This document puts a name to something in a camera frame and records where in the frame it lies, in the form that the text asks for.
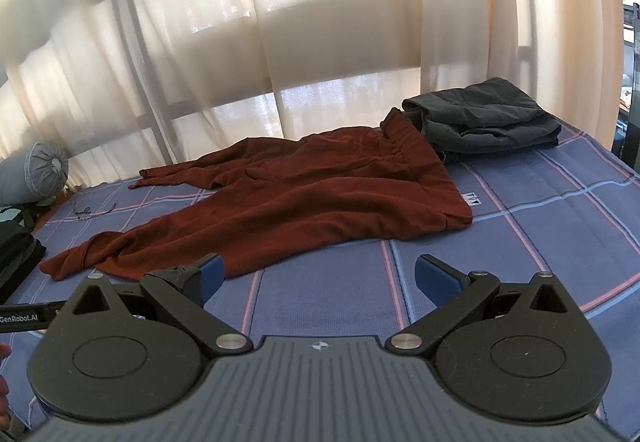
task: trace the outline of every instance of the crosshair logo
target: crosshair logo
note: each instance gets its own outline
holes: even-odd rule
[[[324,341],[316,341],[311,345],[311,347],[314,350],[317,350],[318,352],[322,352],[323,350],[326,350],[329,347],[329,344],[325,343]]]

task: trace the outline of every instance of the human hand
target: human hand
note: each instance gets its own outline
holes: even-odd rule
[[[0,343],[0,361],[11,355],[11,346],[6,343]],[[0,375],[0,430],[9,429],[9,402],[6,399],[9,393],[9,386],[4,377]]]

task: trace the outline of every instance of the metal screw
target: metal screw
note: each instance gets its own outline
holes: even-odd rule
[[[422,339],[415,334],[396,334],[391,338],[391,345],[398,350],[414,350],[421,344]]]
[[[222,334],[216,339],[216,344],[223,350],[237,350],[246,344],[246,337],[240,334]]]

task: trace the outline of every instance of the curtain fold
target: curtain fold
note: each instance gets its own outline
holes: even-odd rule
[[[247,136],[378,125],[404,98],[494,75],[609,145],[622,12],[620,0],[0,0],[0,64],[0,156],[54,139],[75,184]]]

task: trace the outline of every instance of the bed sheet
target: bed sheet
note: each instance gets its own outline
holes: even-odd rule
[[[622,435],[640,430],[640,177],[594,139],[564,126],[554,149],[485,157],[450,166],[472,203],[464,231],[416,241],[355,241],[294,256],[225,281],[206,310],[258,342],[263,335],[391,333],[431,311],[414,281],[416,258],[431,253],[462,271],[485,269],[503,281],[556,273],[604,341],[612,378],[597,415]],[[190,186],[127,189],[129,181],[81,191],[36,233],[47,256],[98,231],[125,231],[192,205],[209,191]],[[73,210],[91,209],[79,219]],[[35,270],[11,302],[61,300],[84,271],[62,282]],[[38,338],[7,334],[0,366],[12,410],[28,425],[44,414],[26,380]]]

